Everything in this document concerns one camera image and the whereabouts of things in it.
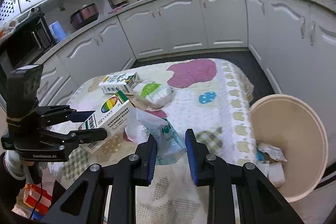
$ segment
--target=drawer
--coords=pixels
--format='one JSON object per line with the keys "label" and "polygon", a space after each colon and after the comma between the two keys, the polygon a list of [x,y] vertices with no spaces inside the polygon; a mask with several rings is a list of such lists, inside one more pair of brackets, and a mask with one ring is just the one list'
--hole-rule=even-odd
{"label": "drawer", "polygon": [[70,74],[66,71],[57,55],[49,58],[43,64],[41,84],[36,94],[39,105],[48,105],[69,76]]}
{"label": "drawer", "polygon": [[78,85],[74,82],[71,76],[63,83],[61,88],[56,92],[54,97],[49,102],[49,106],[52,105],[65,105],[69,101],[70,97],[76,92]]}

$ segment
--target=rolled plastic bag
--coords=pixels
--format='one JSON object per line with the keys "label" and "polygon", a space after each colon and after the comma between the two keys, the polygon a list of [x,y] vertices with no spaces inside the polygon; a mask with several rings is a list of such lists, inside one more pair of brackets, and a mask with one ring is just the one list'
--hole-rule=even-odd
{"label": "rolled plastic bag", "polygon": [[186,152],[184,140],[167,119],[138,108],[130,108],[125,132],[127,138],[137,145],[146,142],[150,134],[153,135],[157,141],[156,165],[174,164]]}
{"label": "rolled plastic bag", "polygon": [[136,98],[154,109],[168,104],[173,97],[172,93],[171,87],[154,81],[143,81],[133,89]]}

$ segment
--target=colorful oval logo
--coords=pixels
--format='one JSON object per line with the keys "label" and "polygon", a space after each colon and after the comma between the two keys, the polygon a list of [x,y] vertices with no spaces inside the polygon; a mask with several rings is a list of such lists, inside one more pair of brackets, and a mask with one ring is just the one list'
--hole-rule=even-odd
{"label": "colorful oval logo", "polygon": [[118,101],[117,97],[112,97],[109,100],[107,100],[101,107],[102,113],[110,111],[115,106],[117,101]]}

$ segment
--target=microwave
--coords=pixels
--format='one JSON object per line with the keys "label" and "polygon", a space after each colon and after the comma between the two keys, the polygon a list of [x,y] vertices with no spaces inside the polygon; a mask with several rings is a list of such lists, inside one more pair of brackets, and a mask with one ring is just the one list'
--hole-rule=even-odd
{"label": "microwave", "polygon": [[36,14],[19,24],[14,34],[0,45],[0,93],[5,100],[7,77],[11,71],[34,64],[56,45],[44,14],[37,9]]}

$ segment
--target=beige trash can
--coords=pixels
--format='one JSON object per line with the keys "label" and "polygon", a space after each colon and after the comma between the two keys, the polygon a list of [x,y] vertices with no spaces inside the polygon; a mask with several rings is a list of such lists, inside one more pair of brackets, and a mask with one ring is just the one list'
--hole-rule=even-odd
{"label": "beige trash can", "polygon": [[286,181],[278,188],[288,202],[304,198],[314,190],[325,171],[328,141],[324,126],[305,102],[289,95],[261,98],[251,109],[257,143],[281,148]]}

